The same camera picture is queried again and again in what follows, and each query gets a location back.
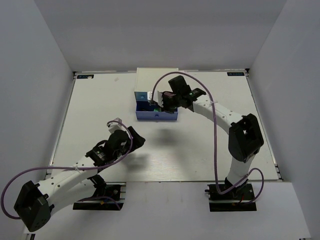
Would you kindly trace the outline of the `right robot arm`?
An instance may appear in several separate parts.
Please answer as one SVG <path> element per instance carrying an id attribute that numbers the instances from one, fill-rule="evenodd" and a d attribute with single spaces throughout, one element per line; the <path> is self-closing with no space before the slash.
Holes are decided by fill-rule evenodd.
<path id="1" fill-rule="evenodd" d="M 226 195 L 236 200 L 244 193 L 253 159 L 264 145 L 258 119 L 252 113 L 241 115 L 215 102 L 206 87 L 191 89 L 183 75 L 169 80 L 171 90 L 159 94 L 158 104 L 168 113 L 177 108 L 189 109 L 213 122 L 228 135 L 228 151 L 232 156 L 225 178 Z"/>

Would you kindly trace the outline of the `small blue drawer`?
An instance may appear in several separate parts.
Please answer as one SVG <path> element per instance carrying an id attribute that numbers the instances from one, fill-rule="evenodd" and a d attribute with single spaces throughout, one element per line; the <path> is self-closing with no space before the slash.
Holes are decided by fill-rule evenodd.
<path id="1" fill-rule="evenodd" d="M 148 102 L 149 101 L 149 92 L 147 92 L 147 91 L 135 91 L 134 96 L 135 96 L 135 100 L 137 102 Z"/>

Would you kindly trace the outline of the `white drawer organizer box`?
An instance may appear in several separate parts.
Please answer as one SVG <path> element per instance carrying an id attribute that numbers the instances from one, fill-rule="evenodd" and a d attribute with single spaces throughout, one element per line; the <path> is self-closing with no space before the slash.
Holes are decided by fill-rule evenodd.
<path id="1" fill-rule="evenodd" d="M 151 92 L 154 88 L 155 83 L 160 77 L 167 73 L 178 71 L 178 68 L 138 67 L 136 69 L 134 92 Z M 156 90 L 160 92 L 169 91 L 171 88 L 168 81 L 177 76 L 178 74 L 170 74 L 164 77 L 157 85 Z"/>

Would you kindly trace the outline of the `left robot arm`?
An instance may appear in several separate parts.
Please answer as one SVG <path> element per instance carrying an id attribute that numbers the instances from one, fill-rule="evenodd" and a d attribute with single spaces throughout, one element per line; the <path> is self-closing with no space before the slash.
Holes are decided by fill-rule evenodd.
<path id="1" fill-rule="evenodd" d="M 100 176 L 103 167 L 141 148 L 145 138 L 132 126 L 116 127 L 107 140 L 98 142 L 71 170 L 38 183 L 25 183 L 14 204 L 14 210 L 29 232 L 42 228 L 58 211 L 79 200 L 110 200 L 111 188 Z"/>

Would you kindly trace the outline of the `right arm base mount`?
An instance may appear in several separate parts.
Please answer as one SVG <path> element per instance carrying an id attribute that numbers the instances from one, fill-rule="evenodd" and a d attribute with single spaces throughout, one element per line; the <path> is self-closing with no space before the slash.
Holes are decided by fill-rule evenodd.
<path id="1" fill-rule="evenodd" d="M 204 190 L 208 196 L 210 212 L 256 212 L 255 194 L 251 183 L 238 191 L 219 194 L 215 184 L 208 184 Z"/>

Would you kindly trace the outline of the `wide blue drawer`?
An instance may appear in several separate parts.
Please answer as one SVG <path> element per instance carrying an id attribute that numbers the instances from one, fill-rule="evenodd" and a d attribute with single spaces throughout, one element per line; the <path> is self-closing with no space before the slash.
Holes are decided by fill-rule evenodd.
<path id="1" fill-rule="evenodd" d="M 152 105 L 148 101 L 136 102 L 136 118 L 139 121 L 176 121 L 178 119 L 178 109 L 176 108 L 173 113 L 155 112 L 155 108 L 160 108 L 158 105 Z M 139 109 L 148 109 L 150 111 L 139 111 Z"/>

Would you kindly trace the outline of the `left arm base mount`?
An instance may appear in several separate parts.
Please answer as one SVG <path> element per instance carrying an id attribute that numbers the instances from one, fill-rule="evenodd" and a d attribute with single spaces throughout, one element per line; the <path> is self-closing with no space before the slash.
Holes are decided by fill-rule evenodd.
<path id="1" fill-rule="evenodd" d="M 91 197 L 77 201 L 72 209 L 76 211 L 120 211 L 126 197 L 125 183 L 106 183 Z"/>

